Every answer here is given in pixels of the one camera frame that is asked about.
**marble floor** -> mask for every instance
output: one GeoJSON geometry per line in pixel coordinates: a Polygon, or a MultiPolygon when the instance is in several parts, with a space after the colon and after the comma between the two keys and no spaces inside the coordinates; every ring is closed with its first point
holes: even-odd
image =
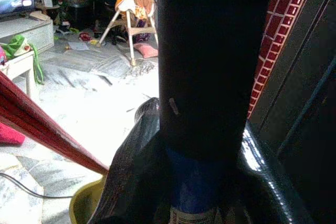
{"type": "MultiPolygon", "coordinates": [[[[90,50],[66,50],[62,37],[40,54],[45,74],[36,103],[84,148],[104,164],[112,158],[134,125],[137,107],[158,97],[158,59],[142,59],[129,66],[127,44],[108,43],[90,50]]],[[[25,91],[25,80],[14,82],[25,91]]],[[[80,187],[98,180],[96,174],[26,138],[21,146],[0,145],[0,173],[9,174],[29,189],[47,196],[72,196],[80,187]]],[[[68,224],[67,199],[31,196],[0,177],[0,223],[68,224]]]]}

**yellow bucket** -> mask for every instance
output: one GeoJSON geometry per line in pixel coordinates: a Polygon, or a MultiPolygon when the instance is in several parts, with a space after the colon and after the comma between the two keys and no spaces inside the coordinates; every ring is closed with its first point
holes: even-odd
{"type": "Polygon", "coordinates": [[[100,200],[106,177],[80,188],[70,202],[71,224],[87,224],[100,200]]]}

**red brick wall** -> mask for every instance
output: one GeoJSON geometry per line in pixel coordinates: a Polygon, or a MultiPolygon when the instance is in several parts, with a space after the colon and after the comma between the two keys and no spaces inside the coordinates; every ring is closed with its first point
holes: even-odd
{"type": "Polygon", "coordinates": [[[265,30],[255,73],[255,83],[248,109],[248,118],[253,113],[253,109],[305,1],[269,0],[265,30]]]}

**red broom handle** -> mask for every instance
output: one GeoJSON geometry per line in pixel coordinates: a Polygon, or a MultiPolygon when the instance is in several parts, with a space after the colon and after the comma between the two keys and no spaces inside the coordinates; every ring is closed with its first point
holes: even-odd
{"type": "Polygon", "coordinates": [[[90,170],[101,174],[108,171],[2,72],[0,122],[90,170]]]}

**black cable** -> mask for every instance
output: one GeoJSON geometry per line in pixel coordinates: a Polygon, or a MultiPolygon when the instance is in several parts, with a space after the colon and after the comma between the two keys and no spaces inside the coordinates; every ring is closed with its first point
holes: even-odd
{"type": "Polygon", "coordinates": [[[38,193],[30,190],[29,188],[24,186],[20,181],[18,181],[17,179],[13,178],[12,176],[10,176],[8,174],[0,173],[0,176],[3,176],[4,178],[7,178],[8,180],[10,180],[12,183],[14,183],[17,187],[19,187],[20,189],[22,189],[26,193],[28,193],[32,196],[38,197],[38,198],[42,198],[42,199],[68,199],[68,198],[73,197],[73,196],[45,196],[45,195],[41,195],[41,194],[38,194],[38,193]]]}

